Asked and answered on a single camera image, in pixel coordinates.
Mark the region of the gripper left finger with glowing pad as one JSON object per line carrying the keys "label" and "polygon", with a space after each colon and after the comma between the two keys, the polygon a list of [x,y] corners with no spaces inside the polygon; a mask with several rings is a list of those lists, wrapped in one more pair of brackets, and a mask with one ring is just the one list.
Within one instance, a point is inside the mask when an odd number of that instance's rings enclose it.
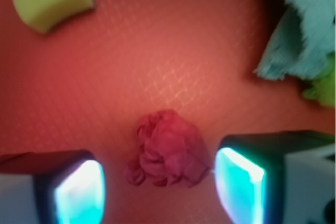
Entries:
{"label": "gripper left finger with glowing pad", "polygon": [[1,155],[1,223],[101,223],[105,197],[90,151]]}

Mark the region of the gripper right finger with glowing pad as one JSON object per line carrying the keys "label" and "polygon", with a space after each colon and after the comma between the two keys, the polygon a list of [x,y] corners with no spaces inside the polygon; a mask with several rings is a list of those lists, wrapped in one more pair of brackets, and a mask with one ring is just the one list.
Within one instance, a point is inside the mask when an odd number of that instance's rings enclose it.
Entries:
{"label": "gripper right finger with glowing pad", "polygon": [[335,223],[335,137],[316,131],[236,134],[215,155],[232,223]]}

